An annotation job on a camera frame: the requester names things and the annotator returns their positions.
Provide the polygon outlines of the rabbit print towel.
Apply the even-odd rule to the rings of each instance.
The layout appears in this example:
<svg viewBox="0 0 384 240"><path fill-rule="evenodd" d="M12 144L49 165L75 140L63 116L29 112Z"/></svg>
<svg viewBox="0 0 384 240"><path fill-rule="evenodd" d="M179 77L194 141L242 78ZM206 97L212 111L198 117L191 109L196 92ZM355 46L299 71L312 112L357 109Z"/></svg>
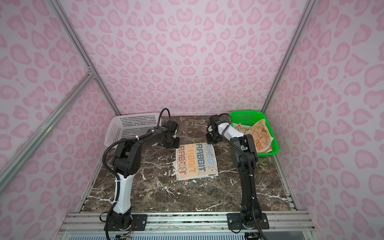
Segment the rabbit print towel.
<svg viewBox="0 0 384 240"><path fill-rule="evenodd" d="M214 147L207 143L181 145L176 149L174 167L178 181L219 175Z"/></svg>

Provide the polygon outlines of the green plastic basket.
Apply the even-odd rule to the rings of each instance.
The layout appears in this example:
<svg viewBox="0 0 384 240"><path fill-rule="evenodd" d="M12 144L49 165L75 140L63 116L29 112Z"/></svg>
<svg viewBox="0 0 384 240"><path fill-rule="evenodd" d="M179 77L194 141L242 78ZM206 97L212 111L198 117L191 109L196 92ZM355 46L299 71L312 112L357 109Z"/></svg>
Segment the green plastic basket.
<svg viewBox="0 0 384 240"><path fill-rule="evenodd" d="M256 110L241 110L241 111L232 112L231 116L232 116L233 122L234 122L233 126L234 126L234 124L239 124L239 123L241 123L242 125L253 126L257 121L259 121L261 119L265 119L266 123L267 123L267 127L270 131L270 134L274 138L274 140L272 142L272 151L269 153L258 153L257 152L257 154L259 157L266 157L266 156L274 156L279 152L279 145L277 143L275 135L272 131L272 128L271 128L269 121L268 121L265 114L263 114L260 111L256 111Z"/></svg>

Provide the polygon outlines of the white perforated plastic basket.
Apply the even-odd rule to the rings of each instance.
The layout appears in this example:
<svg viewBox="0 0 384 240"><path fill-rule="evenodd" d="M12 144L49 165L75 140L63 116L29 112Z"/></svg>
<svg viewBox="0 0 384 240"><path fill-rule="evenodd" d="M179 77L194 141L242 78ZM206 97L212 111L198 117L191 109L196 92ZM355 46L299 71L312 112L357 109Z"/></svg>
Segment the white perforated plastic basket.
<svg viewBox="0 0 384 240"><path fill-rule="evenodd" d="M157 126L159 116L159 113L142 113L114 117L108 126L104 145L108 147L122 138L144 135Z"/></svg>

